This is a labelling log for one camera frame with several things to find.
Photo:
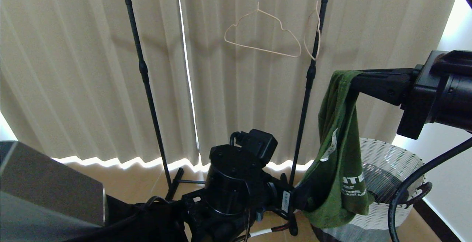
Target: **black basket handle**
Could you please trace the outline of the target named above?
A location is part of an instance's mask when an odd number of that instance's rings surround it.
[[[430,193],[431,189],[433,188],[433,183],[431,182],[426,182],[423,185],[419,186],[417,190],[421,190],[421,193],[418,194],[416,197],[412,198],[411,200],[408,200],[405,202],[406,207],[410,207],[410,205],[415,204],[416,202],[420,201],[422,198],[424,198],[428,193]]]

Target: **floor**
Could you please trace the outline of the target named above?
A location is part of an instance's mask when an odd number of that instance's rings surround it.
[[[138,203],[148,200],[153,195],[164,197],[167,194],[166,177],[163,173],[162,165],[143,168],[142,165],[136,163],[127,169],[122,169],[117,165],[111,167],[103,167],[98,164],[82,166],[78,163],[68,163],[69,167],[88,175],[103,183],[105,192],[119,200],[128,203]],[[187,180],[204,180],[206,173],[201,171],[194,173],[192,169],[184,166],[184,177]],[[290,168],[282,171],[273,171],[265,168],[265,171],[275,177],[279,177],[282,173],[290,174]],[[173,178],[177,170],[171,171]],[[295,182],[298,182],[303,176],[303,171],[297,171]],[[188,192],[202,188],[202,185],[181,183],[174,196],[174,200]],[[250,242],[293,242],[293,241],[314,241],[317,238],[313,234],[308,220],[301,214],[296,214],[299,233],[297,236],[290,235],[289,231],[273,232],[250,238]],[[251,231],[266,229],[284,224],[284,220],[273,213],[264,214],[262,222],[256,222]],[[399,227],[398,234],[402,242],[440,242],[441,240],[435,235],[431,228],[421,218],[421,216],[413,209],[408,218]]]

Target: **white wire hanger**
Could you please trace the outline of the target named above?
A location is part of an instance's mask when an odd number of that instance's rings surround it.
[[[228,31],[229,31],[229,29],[230,29],[231,27],[235,27],[235,28],[238,27],[239,22],[240,22],[242,19],[248,17],[248,16],[251,15],[251,14],[257,13],[257,12],[263,13],[263,14],[265,14],[265,15],[267,15],[267,16],[269,16],[269,17],[272,17],[273,19],[277,20],[278,23],[280,23],[280,29],[281,29],[283,32],[287,31],[287,32],[290,33],[290,35],[292,35],[292,37],[295,39],[295,41],[296,41],[297,44],[298,44],[298,48],[300,49],[300,51],[298,52],[298,55],[293,56],[293,55],[290,55],[290,54],[285,54],[285,53],[281,53],[281,52],[275,52],[275,51],[271,51],[271,50],[267,50],[267,49],[262,49],[262,48],[258,48],[258,47],[249,46],[249,45],[238,44],[238,43],[236,43],[236,42],[231,42],[231,41],[229,41],[228,39],[226,39],[226,34],[228,33]],[[226,42],[228,42],[228,43],[230,43],[230,44],[237,45],[237,46],[247,47],[247,48],[251,48],[251,49],[255,49],[255,50],[265,51],[265,52],[269,52],[269,53],[273,53],[273,54],[278,54],[278,55],[283,55],[283,56],[292,57],[292,58],[298,58],[298,57],[300,57],[300,55],[302,54],[302,46],[300,45],[300,41],[298,41],[298,39],[295,37],[295,35],[293,34],[293,32],[290,31],[290,30],[288,30],[288,29],[284,29],[283,26],[282,26],[282,21],[281,21],[279,18],[277,18],[277,17],[275,17],[275,16],[273,16],[273,15],[271,15],[271,14],[269,14],[269,13],[263,11],[263,10],[260,10],[260,9],[259,9],[259,0],[257,0],[257,9],[256,9],[256,10],[254,10],[254,11],[252,11],[252,12],[250,12],[250,13],[247,13],[247,14],[244,15],[243,17],[239,18],[239,20],[238,20],[235,24],[232,24],[230,27],[228,27],[228,29],[226,29],[226,32],[225,32],[225,35],[224,35],[224,39],[225,39]]]
[[[320,0],[316,0],[315,9],[312,11],[312,13],[310,13],[310,15],[308,16],[308,19],[306,20],[306,23],[305,23],[305,30],[306,30],[307,27],[308,27],[308,23],[310,23],[310,18],[312,17],[313,13],[316,12],[316,16],[318,17],[318,24],[317,24],[317,27],[316,27],[316,32],[317,32],[317,35],[318,35],[318,46],[317,46],[315,57],[313,57],[312,54],[310,53],[310,51],[308,50],[308,47],[306,46],[306,42],[305,42],[305,34],[303,34],[303,45],[305,46],[305,50],[308,53],[308,55],[310,55],[310,57],[314,61],[316,61],[316,59],[318,58],[318,55],[320,54],[320,45],[321,45],[321,41],[322,41],[322,32],[320,30],[321,19],[320,19],[320,13],[318,12],[318,2],[320,2]]]

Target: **beige curtain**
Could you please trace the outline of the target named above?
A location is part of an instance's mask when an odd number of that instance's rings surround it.
[[[159,157],[124,0],[1,0],[1,111],[17,137],[63,158]],[[305,22],[316,0],[261,0],[311,49]],[[330,0],[300,163],[317,152],[317,111],[337,69],[413,67],[439,38],[454,0]],[[133,0],[169,162],[197,162],[198,149],[178,0]],[[310,57],[230,45],[227,27],[256,0],[182,0],[199,152],[233,131],[271,132],[273,161],[291,159]],[[310,27],[315,26],[312,18]],[[277,23],[248,17],[228,38],[296,54]],[[391,141],[402,111],[361,95],[362,136]]]
[[[273,161],[293,157],[305,75],[310,57],[298,59],[224,42],[226,29],[255,10],[257,0],[183,0],[197,133],[204,163],[209,149],[233,131],[261,129],[278,140]],[[454,0],[329,0],[317,74],[310,98],[299,163],[319,148],[317,113],[332,72],[339,69],[406,68],[425,62],[438,45]],[[312,49],[314,29],[305,22],[316,0],[260,0]],[[310,26],[316,25],[312,18]],[[298,45],[262,14],[228,33],[240,44],[296,54]],[[402,111],[362,95],[357,103],[361,136],[391,141]]]
[[[160,156],[124,0],[1,0],[1,110],[52,157]],[[178,0],[133,0],[168,161],[198,161]]]

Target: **green shirt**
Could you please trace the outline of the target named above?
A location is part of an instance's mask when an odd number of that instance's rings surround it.
[[[367,215],[374,201],[362,174],[355,108],[359,92],[349,90],[358,74],[334,72],[318,115],[321,146],[302,179],[314,178],[305,215],[315,227],[345,225],[356,214]]]

